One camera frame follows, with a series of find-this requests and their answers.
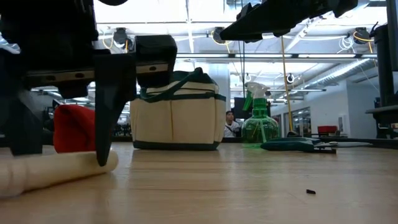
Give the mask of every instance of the wooden tabletop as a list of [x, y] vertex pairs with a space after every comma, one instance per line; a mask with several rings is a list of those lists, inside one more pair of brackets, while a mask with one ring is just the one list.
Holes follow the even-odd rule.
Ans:
[[0, 200], [0, 223], [398, 223], [395, 150], [331, 155], [240, 144], [214, 152], [141, 151], [131, 143], [113, 148], [119, 166], [112, 174]]

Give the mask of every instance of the yellow pole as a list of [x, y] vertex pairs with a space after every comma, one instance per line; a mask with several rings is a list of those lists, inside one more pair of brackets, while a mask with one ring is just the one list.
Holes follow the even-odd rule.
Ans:
[[287, 89], [287, 75], [286, 75], [286, 64], [285, 64], [285, 43], [284, 43], [284, 36], [281, 37], [282, 39], [282, 60], [284, 64], [284, 80], [285, 80], [285, 91], [286, 91], [286, 100], [287, 100], [287, 108], [289, 110], [289, 128], [293, 131], [293, 122], [292, 122], [292, 109], [290, 107], [290, 96], [289, 90]]

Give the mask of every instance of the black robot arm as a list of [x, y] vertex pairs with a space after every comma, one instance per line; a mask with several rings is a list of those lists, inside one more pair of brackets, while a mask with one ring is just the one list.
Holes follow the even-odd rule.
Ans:
[[[126, 0], [100, 0], [117, 6]], [[8, 1], [0, 6], [2, 36], [20, 54], [0, 49], [0, 129], [14, 155], [42, 153], [42, 121], [28, 91], [56, 86], [65, 99], [87, 96], [96, 82], [95, 146], [106, 164], [110, 132], [141, 87], [164, 86], [177, 46], [169, 35], [136, 36], [128, 54], [97, 49], [93, 0]]]
[[236, 22], [221, 31], [223, 40], [262, 40], [263, 33], [280, 37], [307, 18], [333, 11], [336, 17], [355, 8], [358, 0], [267, 0], [242, 8]]

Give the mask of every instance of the small black debris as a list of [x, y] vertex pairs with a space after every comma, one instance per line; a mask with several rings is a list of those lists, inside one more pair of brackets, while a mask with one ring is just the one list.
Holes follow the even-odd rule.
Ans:
[[314, 190], [307, 189], [307, 194], [317, 194]]

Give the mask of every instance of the green trim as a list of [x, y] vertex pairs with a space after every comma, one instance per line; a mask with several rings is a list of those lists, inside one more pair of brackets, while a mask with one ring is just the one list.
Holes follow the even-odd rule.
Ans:
[[170, 99], [176, 91], [179, 91], [186, 83], [194, 82], [194, 83], [207, 83], [217, 85], [214, 80], [212, 80], [207, 74], [203, 73], [201, 68], [196, 68], [193, 72], [182, 72], [177, 71], [174, 72], [173, 77], [170, 82], [178, 82], [174, 86], [171, 86], [168, 90], [165, 90], [158, 95], [148, 95], [147, 89], [143, 88], [140, 91], [141, 99], [148, 102], [154, 103], [162, 100]]
[[[208, 91], [208, 92], [212, 92], [215, 93], [214, 90], [208, 90], [208, 89], [201, 89], [201, 88], [180, 88], [179, 90], [199, 90], [199, 91]], [[152, 91], [150, 93], [145, 93], [147, 96], [151, 96], [151, 95], [157, 95], [159, 93], [163, 93], [164, 91]]]
[[220, 94], [216, 94], [216, 95], [214, 96], [214, 98], [215, 98], [216, 100], [221, 100], [221, 101], [226, 102], [226, 96], [223, 96], [223, 95], [220, 95]]
[[180, 82], [184, 80], [187, 76], [193, 77], [191, 82], [217, 85], [217, 83], [212, 78], [210, 78], [208, 74], [203, 73], [203, 70], [200, 67], [196, 68], [192, 72], [175, 71], [170, 79], [170, 83]]
[[205, 100], [205, 99], [210, 99], [214, 98], [215, 100], [221, 100], [226, 102], [226, 97], [220, 94], [214, 94], [214, 93], [203, 93], [203, 94], [184, 94], [184, 95], [173, 95], [170, 98], [164, 99], [164, 100], [159, 100], [159, 101], [166, 101], [166, 100]]
[[190, 143], [161, 143], [133, 141], [132, 145], [136, 149], [154, 149], [154, 150], [178, 150], [178, 151], [214, 151], [220, 145], [219, 142], [213, 144], [190, 144]]

